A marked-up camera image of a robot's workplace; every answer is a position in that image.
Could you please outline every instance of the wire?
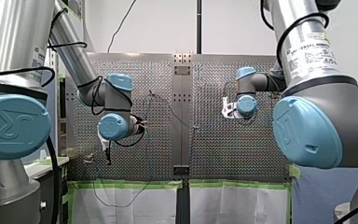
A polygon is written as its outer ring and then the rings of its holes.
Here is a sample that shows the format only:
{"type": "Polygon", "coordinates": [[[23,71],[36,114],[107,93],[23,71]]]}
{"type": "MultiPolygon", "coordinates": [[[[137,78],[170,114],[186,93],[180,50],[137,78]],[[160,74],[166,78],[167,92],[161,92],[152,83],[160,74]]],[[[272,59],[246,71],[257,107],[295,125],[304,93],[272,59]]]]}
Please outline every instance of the wire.
{"type": "MultiPolygon", "coordinates": [[[[55,24],[55,22],[58,20],[58,18],[63,14],[63,13],[68,13],[68,8],[63,8],[61,9],[55,16],[54,19],[51,22],[51,26],[50,26],[50,32],[53,29],[53,26],[55,24]]],[[[69,43],[69,44],[60,44],[60,45],[52,45],[51,41],[48,40],[48,49],[52,49],[54,51],[57,51],[57,48],[63,48],[63,47],[69,47],[69,46],[74,46],[74,45],[83,45],[82,48],[86,49],[88,44],[86,42],[75,42],[75,43],[69,43]]]]}
{"type": "Polygon", "coordinates": [[[110,87],[112,87],[112,88],[115,89],[116,91],[120,92],[120,94],[121,94],[122,96],[124,96],[124,98],[127,99],[127,101],[130,103],[130,105],[131,105],[131,107],[132,107],[133,103],[132,103],[131,98],[130,98],[128,95],[126,95],[124,92],[122,92],[122,91],[119,90],[117,87],[115,87],[114,85],[112,85],[112,83],[110,83],[110,81],[107,80],[106,78],[105,78],[104,80],[105,80],[105,82],[107,82],[107,83],[109,84],[110,87]]]}
{"type": "Polygon", "coordinates": [[[265,73],[265,72],[261,72],[260,74],[263,74],[264,76],[266,76],[269,80],[272,81],[272,83],[274,83],[274,86],[276,88],[277,91],[280,91],[279,85],[278,83],[275,81],[275,77],[270,75],[269,73],[265,73]]]}
{"type": "Polygon", "coordinates": [[[59,206],[60,206],[60,168],[57,162],[57,156],[55,154],[55,149],[53,143],[51,141],[50,136],[48,137],[48,153],[51,157],[51,166],[53,170],[53,179],[54,179],[54,200],[53,200],[53,212],[51,217],[51,224],[56,224],[58,219],[59,213],[59,206]]]}
{"type": "Polygon", "coordinates": [[[115,40],[115,36],[117,35],[117,33],[120,31],[121,29],[121,26],[123,26],[123,23],[124,21],[127,19],[128,15],[130,14],[131,10],[132,10],[132,7],[133,5],[135,4],[137,0],[133,0],[133,2],[131,3],[130,5],[130,8],[129,10],[127,11],[126,15],[124,16],[123,20],[121,21],[120,25],[118,26],[117,30],[115,31],[115,33],[112,35],[112,40],[110,41],[110,45],[109,47],[107,48],[107,52],[110,53],[110,48],[112,47],[113,45],[113,41],[115,40]]]}
{"type": "MultiPolygon", "coordinates": [[[[150,111],[150,105],[151,105],[151,102],[149,101],[149,107],[147,109],[147,112],[146,112],[146,118],[147,118],[147,115],[150,111]]],[[[132,198],[132,200],[126,204],[126,205],[115,205],[115,204],[108,204],[106,202],[104,202],[97,194],[97,191],[95,190],[95,181],[92,182],[92,187],[93,187],[93,191],[94,191],[94,195],[95,195],[95,198],[98,199],[98,201],[100,201],[100,203],[102,203],[103,205],[105,205],[106,207],[115,207],[115,208],[126,208],[126,207],[129,207],[130,205],[133,204],[133,202],[135,202],[135,199],[150,185],[150,183],[152,182],[152,179],[153,179],[153,168],[152,168],[152,165],[151,165],[151,162],[150,162],[150,158],[149,158],[149,153],[148,153],[148,147],[149,147],[149,143],[150,143],[150,135],[149,135],[149,131],[148,129],[145,129],[145,132],[146,132],[146,135],[147,135],[147,140],[146,140],[146,145],[145,145],[145,156],[147,158],[147,164],[148,164],[148,167],[149,167],[149,174],[150,174],[150,178],[149,180],[147,181],[147,183],[144,185],[144,187],[132,198]]]]}
{"type": "Polygon", "coordinates": [[[141,136],[138,138],[138,140],[136,140],[134,143],[131,143],[129,145],[123,145],[121,143],[119,143],[118,141],[115,141],[115,143],[121,147],[133,147],[136,144],[138,144],[143,138],[144,138],[145,132],[142,132],[141,136]]]}
{"type": "Polygon", "coordinates": [[[264,0],[260,0],[260,13],[261,19],[270,30],[274,30],[274,27],[267,21],[266,14],[264,13],[264,0]]]}
{"type": "Polygon", "coordinates": [[[42,84],[42,87],[46,87],[55,78],[55,72],[52,68],[46,66],[32,67],[32,68],[20,68],[0,72],[0,76],[13,75],[18,73],[32,72],[32,71],[49,71],[51,73],[48,81],[42,84]]]}
{"type": "Polygon", "coordinates": [[[57,48],[63,48],[63,47],[69,47],[73,45],[83,45],[82,48],[86,49],[88,44],[86,42],[74,42],[70,44],[60,44],[60,45],[50,45],[48,46],[48,49],[57,49],[57,48]]]}
{"type": "Polygon", "coordinates": [[[168,102],[168,100],[162,98],[161,96],[159,96],[158,94],[155,94],[155,93],[152,93],[151,96],[152,96],[152,97],[156,97],[156,98],[162,100],[162,101],[168,106],[168,108],[171,110],[171,114],[172,114],[174,117],[176,117],[185,127],[187,127],[188,129],[192,129],[192,127],[190,127],[189,125],[187,125],[186,123],[184,123],[184,122],[173,112],[173,109],[172,109],[170,103],[168,102]]]}
{"type": "Polygon", "coordinates": [[[105,151],[106,154],[106,160],[107,160],[107,165],[112,165],[112,159],[110,157],[110,148],[112,146],[112,141],[109,140],[109,146],[105,151]]]}
{"type": "Polygon", "coordinates": [[[92,90],[91,113],[93,115],[100,115],[104,112],[104,108],[98,112],[94,111],[94,105],[95,104],[99,105],[96,101],[96,98],[97,98],[97,94],[99,94],[101,84],[103,83],[103,76],[99,76],[98,78],[100,78],[100,81],[98,82],[98,85],[94,86],[94,89],[92,90]]]}
{"type": "Polygon", "coordinates": [[[283,43],[286,39],[287,36],[289,36],[290,32],[292,32],[292,30],[294,30],[301,22],[305,21],[306,19],[309,19],[311,17],[322,17],[324,18],[325,24],[324,24],[324,28],[327,28],[330,19],[327,15],[321,13],[321,12],[315,12],[315,13],[310,13],[307,16],[301,17],[297,20],[295,20],[295,22],[293,22],[281,35],[281,38],[278,41],[278,47],[277,47],[277,61],[280,67],[282,67],[282,58],[281,58],[281,51],[282,51],[282,47],[283,47],[283,43]]]}
{"type": "Polygon", "coordinates": [[[354,217],[358,214],[358,207],[350,211],[347,215],[337,220],[334,224],[343,224],[345,221],[349,220],[351,217],[354,217]]]}
{"type": "Polygon", "coordinates": [[[55,24],[55,22],[58,20],[58,18],[63,13],[68,13],[68,8],[65,7],[65,8],[61,9],[59,12],[57,12],[57,14],[54,16],[53,20],[51,21],[51,29],[52,29],[53,25],[55,24]]]}

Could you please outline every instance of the black cable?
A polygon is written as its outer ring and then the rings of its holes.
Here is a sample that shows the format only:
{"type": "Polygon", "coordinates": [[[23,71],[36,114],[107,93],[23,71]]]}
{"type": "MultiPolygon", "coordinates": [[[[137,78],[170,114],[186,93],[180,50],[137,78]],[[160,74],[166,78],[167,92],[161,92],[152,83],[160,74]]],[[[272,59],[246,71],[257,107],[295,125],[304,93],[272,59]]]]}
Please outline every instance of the black cable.
{"type": "Polygon", "coordinates": [[[162,98],[161,96],[159,96],[159,95],[157,95],[157,94],[155,94],[155,93],[152,94],[152,97],[156,97],[156,98],[162,100],[162,101],[168,106],[168,108],[171,110],[171,114],[172,114],[174,117],[176,117],[185,127],[187,127],[188,129],[192,129],[192,127],[190,127],[189,125],[187,125],[186,123],[184,123],[184,122],[173,112],[173,109],[172,109],[170,103],[168,102],[168,100],[162,98]]]}
{"type": "MultiPolygon", "coordinates": [[[[63,14],[63,13],[68,13],[68,8],[63,8],[61,9],[61,11],[59,11],[55,16],[54,19],[51,22],[51,26],[50,26],[50,32],[53,29],[54,23],[58,20],[58,18],[63,14]]],[[[74,45],[83,45],[82,48],[86,49],[88,44],[86,42],[75,42],[75,43],[69,43],[69,44],[60,44],[60,45],[52,45],[50,40],[48,40],[48,49],[52,49],[54,51],[56,51],[57,48],[63,48],[63,47],[69,47],[69,46],[74,46],[74,45]]]]}
{"type": "Polygon", "coordinates": [[[112,146],[112,141],[109,140],[109,146],[105,151],[107,165],[112,165],[112,159],[110,157],[110,148],[111,148],[111,146],[112,146]]]}
{"type": "Polygon", "coordinates": [[[334,224],[343,224],[345,221],[349,220],[351,217],[354,217],[358,214],[358,207],[350,211],[347,215],[337,220],[334,224]]]}
{"type": "Polygon", "coordinates": [[[51,217],[51,224],[56,224],[58,219],[59,207],[60,207],[60,168],[58,166],[57,156],[55,154],[55,149],[51,141],[50,136],[48,137],[48,153],[51,157],[51,166],[53,169],[53,179],[54,179],[54,195],[53,195],[53,213],[51,217]]]}
{"type": "Polygon", "coordinates": [[[274,76],[272,76],[269,73],[260,72],[260,74],[266,76],[267,79],[271,80],[271,82],[274,84],[276,91],[280,91],[278,83],[274,80],[274,76]]]}
{"type": "Polygon", "coordinates": [[[112,87],[112,88],[115,89],[116,91],[120,92],[120,94],[121,94],[122,96],[124,96],[124,98],[127,99],[127,101],[130,103],[130,105],[131,105],[131,107],[132,107],[133,103],[132,103],[131,98],[130,98],[128,95],[126,95],[124,92],[122,92],[122,91],[119,90],[117,87],[115,87],[114,85],[112,85],[112,83],[110,83],[110,81],[108,81],[107,79],[105,79],[105,82],[108,83],[110,87],[112,87]]]}
{"type": "Polygon", "coordinates": [[[86,42],[74,42],[70,44],[60,44],[60,45],[50,45],[48,46],[48,49],[57,49],[57,48],[63,48],[63,47],[69,47],[73,45],[83,45],[82,48],[86,49],[88,44],[86,42]]]}
{"type": "Polygon", "coordinates": [[[68,8],[63,8],[57,14],[54,16],[53,20],[51,21],[51,29],[53,28],[54,23],[57,21],[57,19],[63,14],[68,13],[68,8]]]}
{"type": "Polygon", "coordinates": [[[264,13],[264,0],[260,0],[260,13],[261,19],[270,30],[274,30],[274,27],[267,21],[266,14],[264,13]]]}
{"type": "Polygon", "coordinates": [[[282,58],[281,58],[281,51],[282,51],[282,47],[283,47],[283,43],[284,40],[286,39],[287,36],[289,36],[290,32],[292,32],[292,30],[294,30],[301,22],[305,21],[306,19],[309,19],[311,17],[322,17],[324,18],[325,21],[325,25],[324,28],[327,28],[330,19],[328,18],[327,15],[321,13],[321,12],[314,12],[314,13],[310,13],[307,16],[301,17],[297,20],[295,20],[295,22],[293,22],[282,34],[281,38],[278,41],[278,47],[277,47],[277,61],[278,64],[282,67],[282,58]]]}
{"type": "Polygon", "coordinates": [[[145,132],[147,134],[147,140],[146,140],[146,146],[145,146],[145,156],[147,158],[147,164],[148,164],[148,167],[149,167],[149,173],[150,173],[150,178],[149,180],[147,181],[147,183],[145,184],[145,186],[132,198],[132,200],[126,204],[126,205],[115,205],[115,204],[108,204],[106,202],[104,202],[97,194],[96,190],[95,190],[95,181],[92,181],[92,187],[93,187],[93,191],[94,191],[94,195],[95,195],[95,198],[98,199],[98,201],[100,201],[100,203],[102,203],[103,205],[105,205],[106,207],[115,207],[115,208],[126,208],[126,207],[129,207],[130,205],[133,204],[133,202],[135,202],[135,199],[147,188],[147,186],[150,185],[150,183],[152,182],[152,179],[153,179],[153,168],[152,168],[152,165],[151,165],[151,161],[150,161],[150,158],[149,158],[149,155],[148,155],[148,147],[149,147],[149,142],[150,142],[150,135],[149,135],[149,131],[147,129],[145,129],[145,132]]]}
{"type": "Polygon", "coordinates": [[[121,146],[121,147],[133,147],[135,146],[136,144],[138,144],[142,138],[144,138],[144,135],[145,135],[145,132],[142,132],[141,136],[138,138],[138,140],[136,140],[134,143],[131,143],[129,145],[123,145],[121,143],[119,143],[118,141],[115,141],[115,143],[118,145],[118,146],[121,146]]]}
{"type": "Polygon", "coordinates": [[[98,78],[100,78],[100,81],[98,82],[98,85],[94,86],[94,90],[92,91],[91,112],[93,115],[100,115],[104,112],[104,108],[98,112],[94,111],[94,104],[99,105],[96,101],[96,97],[97,97],[97,94],[99,94],[101,84],[103,83],[103,77],[99,76],[98,78]]]}
{"type": "Polygon", "coordinates": [[[17,73],[25,73],[25,72],[32,72],[32,71],[49,71],[51,73],[50,78],[48,81],[42,84],[42,87],[47,86],[52,80],[54,80],[56,74],[52,68],[45,67],[45,66],[39,66],[39,67],[32,67],[32,68],[20,68],[20,69],[13,69],[8,71],[2,71],[0,72],[0,76],[7,76],[7,75],[13,75],[17,73]]]}
{"type": "Polygon", "coordinates": [[[202,54],[202,0],[197,0],[197,54],[202,54]]]}
{"type": "Polygon", "coordinates": [[[121,21],[120,25],[118,26],[117,30],[115,31],[115,33],[112,35],[112,40],[110,41],[110,45],[109,47],[107,48],[107,52],[110,53],[110,48],[112,47],[113,45],[113,41],[115,40],[115,36],[117,35],[117,33],[120,31],[121,29],[121,26],[123,26],[123,23],[124,21],[127,19],[128,15],[130,14],[131,10],[132,10],[132,7],[133,5],[135,4],[137,0],[133,0],[133,2],[131,3],[130,5],[130,8],[129,10],[127,11],[126,15],[124,16],[123,20],[121,21]]]}

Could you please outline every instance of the white wall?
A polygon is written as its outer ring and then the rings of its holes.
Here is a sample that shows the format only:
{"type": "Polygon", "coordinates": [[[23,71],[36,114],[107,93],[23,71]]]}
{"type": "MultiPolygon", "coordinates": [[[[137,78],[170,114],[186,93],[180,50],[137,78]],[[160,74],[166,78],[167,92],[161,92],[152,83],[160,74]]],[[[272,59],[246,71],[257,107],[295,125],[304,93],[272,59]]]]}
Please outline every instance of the white wall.
{"type": "MultiPolygon", "coordinates": [[[[86,26],[97,52],[106,52],[132,0],[86,0],[86,26]]],[[[139,0],[111,52],[189,52],[196,48],[195,0],[139,0]]]]}
{"type": "MultiPolygon", "coordinates": [[[[85,21],[95,51],[106,52],[131,2],[86,0],[85,21]]],[[[196,2],[137,1],[111,52],[195,52],[196,2]]],[[[330,16],[327,33],[340,70],[358,80],[358,1],[342,1],[330,16]]],[[[275,36],[260,19],[259,0],[204,0],[202,24],[202,53],[275,53],[275,36]]]]}

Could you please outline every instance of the metal bracket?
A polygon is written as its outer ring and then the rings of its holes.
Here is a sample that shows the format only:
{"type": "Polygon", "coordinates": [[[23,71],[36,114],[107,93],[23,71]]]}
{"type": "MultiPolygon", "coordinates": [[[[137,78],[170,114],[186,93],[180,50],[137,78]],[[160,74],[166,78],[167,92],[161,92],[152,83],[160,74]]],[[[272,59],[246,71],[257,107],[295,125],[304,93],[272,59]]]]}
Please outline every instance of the metal bracket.
{"type": "Polygon", "coordinates": [[[179,76],[190,76],[190,66],[175,66],[175,74],[179,76]]]}
{"type": "Polygon", "coordinates": [[[173,166],[174,175],[189,175],[190,167],[188,165],[174,165],[173,166]]]}
{"type": "Polygon", "coordinates": [[[226,119],[243,119],[243,116],[237,111],[237,102],[229,103],[228,97],[223,97],[222,114],[226,119]]]}

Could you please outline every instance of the vertical metal post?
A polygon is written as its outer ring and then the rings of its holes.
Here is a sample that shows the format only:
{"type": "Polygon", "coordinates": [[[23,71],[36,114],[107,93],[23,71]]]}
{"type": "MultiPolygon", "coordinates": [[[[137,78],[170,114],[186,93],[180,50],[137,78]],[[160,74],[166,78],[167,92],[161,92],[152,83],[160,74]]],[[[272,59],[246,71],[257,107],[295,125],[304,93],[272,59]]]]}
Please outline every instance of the vertical metal post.
{"type": "Polygon", "coordinates": [[[197,54],[202,54],[202,0],[197,0],[197,54]]]}
{"type": "Polygon", "coordinates": [[[173,175],[183,181],[176,194],[176,224],[190,223],[189,136],[191,130],[192,65],[190,54],[174,55],[172,78],[172,109],[177,118],[172,118],[174,128],[172,142],[173,175]]]}

